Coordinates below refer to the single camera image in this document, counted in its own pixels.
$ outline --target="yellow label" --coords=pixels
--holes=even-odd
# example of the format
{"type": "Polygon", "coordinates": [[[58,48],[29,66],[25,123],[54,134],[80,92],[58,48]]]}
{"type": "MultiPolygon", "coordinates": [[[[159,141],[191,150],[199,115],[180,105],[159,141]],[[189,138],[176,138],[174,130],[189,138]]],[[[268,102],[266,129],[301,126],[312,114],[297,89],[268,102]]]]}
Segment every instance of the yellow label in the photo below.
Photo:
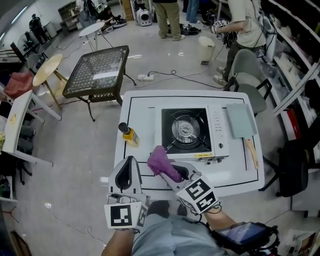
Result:
{"type": "Polygon", "coordinates": [[[210,157],[213,157],[214,155],[211,153],[202,153],[202,154],[195,154],[194,156],[196,158],[210,158],[210,157]]]}
{"type": "Polygon", "coordinates": [[[10,124],[14,125],[16,122],[16,114],[14,114],[11,118],[10,118],[10,124]]]}

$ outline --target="extension cord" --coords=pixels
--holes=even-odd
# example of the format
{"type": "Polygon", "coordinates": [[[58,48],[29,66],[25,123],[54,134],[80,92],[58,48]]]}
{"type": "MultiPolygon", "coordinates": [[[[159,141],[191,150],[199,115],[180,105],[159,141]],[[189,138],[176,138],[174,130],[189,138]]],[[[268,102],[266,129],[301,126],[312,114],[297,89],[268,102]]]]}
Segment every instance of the extension cord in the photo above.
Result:
{"type": "Polygon", "coordinates": [[[140,75],[138,75],[138,80],[141,80],[141,81],[153,81],[154,80],[154,75],[151,74],[151,75],[147,76],[146,74],[140,74],[140,75]]]}

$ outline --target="black border line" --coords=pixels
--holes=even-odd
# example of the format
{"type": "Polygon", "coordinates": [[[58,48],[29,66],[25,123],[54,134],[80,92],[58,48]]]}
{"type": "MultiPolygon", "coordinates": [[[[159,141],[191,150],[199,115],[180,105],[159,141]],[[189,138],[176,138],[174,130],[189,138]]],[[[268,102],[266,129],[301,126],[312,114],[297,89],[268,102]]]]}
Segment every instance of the black border line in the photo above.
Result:
{"type": "MultiPolygon", "coordinates": [[[[220,99],[234,99],[234,100],[242,100],[243,103],[245,103],[245,100],[243,98],[234,98],[234,97],[217,97],[217,96],[137,96],[137,97],[131,97],[130,98],[130,105],[129,105],[129,111],[128,111],[128,118],[127,118],[127,122],[126,124],[129,126],[129,118],[130,118],[130,111],[131,111],[131,104],[132,104],[132,99],[137,99],[137,98],[164,98],[164,97],[190,97],[190,98],[220,98],[220,99]]],[[[254,148],[256,148],[255,145],[255,139],[252,136],[252,140],[253,140],[253,146],[254,148]]],[[[242,139],[242,144],[243,144],[243,152],[244,152],[244,162],[245,162],[245,170],[247,171],[247,158],[246,158],[246,150],[245,150],[245,143],[242,139]]],[[[126,158],[126,147],[127,147],[127,142],[124,143],[124,151],[123,151],[123,159],[126,158]]],[[[141,175],[142,177],[155,177],[152,175],[141,175]]],[[[247,184],[247,183],[251,183],[251,182],[257,182],[259,181],[259,171],[258,169],[256,169],[256,176],[257,179],[255,180],[250,180],[250,181],[246,181],[246,182],[241,182],[241,183],[235,183],[235,184],[229,184],[229,185],[223,185],[223,186],[215,186],[215,188],[224,188],[224,187],[231,187],[231,186],[236,186],[236,185],[242,185],[242,184],[247,184]]],[[[153,188],[141,188],[142,190],[154,190],[154,191],[171,191],[171,189],[165,189],[165,188],[160,188],[160,189],[153,189],[153,188]]]]}

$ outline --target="round wooden table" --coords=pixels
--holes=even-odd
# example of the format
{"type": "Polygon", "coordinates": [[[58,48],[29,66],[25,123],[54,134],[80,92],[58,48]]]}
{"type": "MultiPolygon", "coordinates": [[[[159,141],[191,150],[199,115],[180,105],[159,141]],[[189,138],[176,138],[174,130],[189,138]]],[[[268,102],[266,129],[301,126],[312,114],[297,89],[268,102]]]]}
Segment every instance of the round wooden table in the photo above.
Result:
{"type": "Polygon", "coordinates": [[[86,37],[86,39],[88,40],[89,46],[91,47],[91,50],[93,52],[98,51],[98,33],[100,33],[100,35],[104,38],[104,40],[106,40],[108,42],[108,44],[113,47],[111,45],[111,43],[109,43],[109,41],[105,38],[105,36],[103,35],[101,29],[103,28],[103,26],[105,25],[104,22],[98,22],[95,24],[92,24],[88,27],[86,27],[84,30],[82,30],[79,33],[79,37],[86,37]],[[90,41],[88,35],[94,33],[94,40],[95,40],[95,46],[93,45],[93,43],[90,41]]]}
{"type": "Polygon", "coordinates": [[[61,110],[61,106],[59,105],[59,103],[55,97],[55,94],[51,90],[51,88],[47,82],[47,79],[52,73],[54,73],[59,80],[65,80],[66,82],[68,82],[68,79],[66,79],[62,74],[60,74],[57,71],[57,67],[61,63],[62,58],[63,58],[62,54],[57,54],[57,55],[52,56],[45,63],[42,64],[42,66],[39,68],[38,72],[36,73],[35,77],[33,78],[33,86],[36,87],[41,84],[46,85],[54,102],[56,103],[56,105],[58,106],[58,108],[60,110],[61,110]]]}

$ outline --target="purple cloth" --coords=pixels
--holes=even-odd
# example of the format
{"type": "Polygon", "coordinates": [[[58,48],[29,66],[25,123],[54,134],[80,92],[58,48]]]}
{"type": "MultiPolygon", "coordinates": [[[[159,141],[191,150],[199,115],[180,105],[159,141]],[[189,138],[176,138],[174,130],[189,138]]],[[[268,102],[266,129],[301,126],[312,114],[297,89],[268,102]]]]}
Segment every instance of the purple cloth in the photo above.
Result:
{"type": "Polygon", "coordinates": [[[155,175],[165,173],[174,182],[183,181],[180,173],[172,166],[163,146],[156,146],[146,163],[155,175]]]}

